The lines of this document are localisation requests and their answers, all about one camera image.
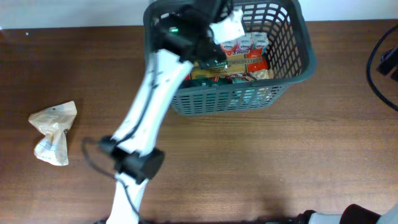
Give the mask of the green Nescafe coffee bag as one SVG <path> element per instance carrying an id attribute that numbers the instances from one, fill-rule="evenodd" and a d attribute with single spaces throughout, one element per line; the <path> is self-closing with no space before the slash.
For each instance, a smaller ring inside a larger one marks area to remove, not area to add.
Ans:
<path id="1" fill-rule="evenodd" d="M 222 86 L 222 85 L 231 85 L 238 83 L 246 83 L 247 80 L 243 80 L 241 78 L 230 78 L 230 77 L 214 77 L 214 78 L 204 78 L 197 80 L 184 80 L 180 85 L 180 89 L 184 88 L 194 88 L 199 86 Z"/>

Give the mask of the colourful tissue multipack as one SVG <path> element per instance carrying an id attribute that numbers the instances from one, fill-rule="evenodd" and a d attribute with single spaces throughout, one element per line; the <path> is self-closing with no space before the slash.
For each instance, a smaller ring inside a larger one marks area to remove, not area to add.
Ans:
<path id="1" fill-rule="evenodd" d="M 240 52 L 253 49 L 263 49 L 268 45 L 269 39 L 265 32 L 250 32 L 235 40 L 222 43 L 221 49 L 224 52 Z"/>

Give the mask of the spaghetti pasta packet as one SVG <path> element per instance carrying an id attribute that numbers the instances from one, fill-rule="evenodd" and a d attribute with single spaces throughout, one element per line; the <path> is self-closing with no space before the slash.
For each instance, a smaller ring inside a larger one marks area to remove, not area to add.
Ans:
<path id="1" fill-rule="evenodd" d="M 197 80 L 214 77 L 236 78 L 236 75 L 240 73 L 271 70 L 267 60 L 262 55 L 262 49 L 227 52 L 226 56 L 226 61 L 218 65 L 210 65 L 208 62 L 201 67 L 198 62 L 195 62 L 194 68 L 189 74 L 190 79 Z"/>

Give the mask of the tan packet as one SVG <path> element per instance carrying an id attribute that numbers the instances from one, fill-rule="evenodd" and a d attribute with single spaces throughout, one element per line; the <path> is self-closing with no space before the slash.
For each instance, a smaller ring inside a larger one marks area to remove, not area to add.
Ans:
<path id="1" fill-rule="evenodd" d="M 54 166 L 69 164 L 66 133 L 76 116 L 74 101 L 52 106 L 29 116 L 29 123 L 44 135 L 34 148 L 36 158 Z"/>

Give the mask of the mint green wipes packet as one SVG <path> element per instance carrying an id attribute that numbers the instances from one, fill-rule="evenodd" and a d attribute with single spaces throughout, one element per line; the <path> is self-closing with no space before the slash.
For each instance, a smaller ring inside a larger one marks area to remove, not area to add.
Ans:
<path id="1" fill-rule="evenodd" d="M 239 84 L 239 83 L 247 83 L 248 80 L 242 79 L 242 78 L 233 78 L 232 79 L 233 84 Z M 250 99 L 252 98 L 252 95 L 255 93 L 255 89 L 248 89 L 245 92 L 242 90 L 236 90 L 234 94 L 236 96 L 242 97 L 243 98 L 243 103 L 249 103 Z"/>

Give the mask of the white brown snack packet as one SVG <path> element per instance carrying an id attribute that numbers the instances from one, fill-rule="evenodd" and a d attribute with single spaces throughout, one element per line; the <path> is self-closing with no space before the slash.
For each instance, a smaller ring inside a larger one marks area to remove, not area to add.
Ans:
<path id="1" fill-rule="evenodd" d="M 240 73 L 236 75 L 236 78 L 244 82 L 256 82 L 259 80 L 273 79 L 274 72 L 272 70 L 260 70 L 256 72 Z"/>

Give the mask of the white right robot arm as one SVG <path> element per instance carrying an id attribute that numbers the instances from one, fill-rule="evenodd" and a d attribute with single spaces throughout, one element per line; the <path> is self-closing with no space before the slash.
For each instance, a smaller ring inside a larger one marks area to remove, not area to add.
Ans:
<path id="1" fill-rule="evenodd" d="M 356 204 L 348 206 L 342 214 L 324 214 L 307 210 L 293 219 L 294 224 L 397 224 L 397 204 L 380 215 Z"/>

